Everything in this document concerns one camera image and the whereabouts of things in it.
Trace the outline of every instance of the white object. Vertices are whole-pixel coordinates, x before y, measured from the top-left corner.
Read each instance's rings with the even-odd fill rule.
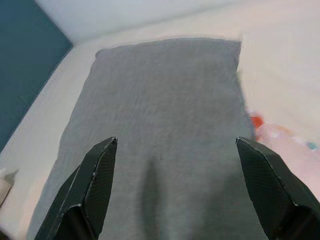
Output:
[[[74,43],[244,0],[36,0]]]

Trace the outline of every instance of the white bed sheet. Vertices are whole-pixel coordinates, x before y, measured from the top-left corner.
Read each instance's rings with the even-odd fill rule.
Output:
[[[18,170],[0,208],[0,227],[25,239],[62,132],[101,48],[177,37],[242,38],[239,71],[248,107],[320,143],[319,10],[317,0],[249,1],[75,46],[0,155],[0,168]]]

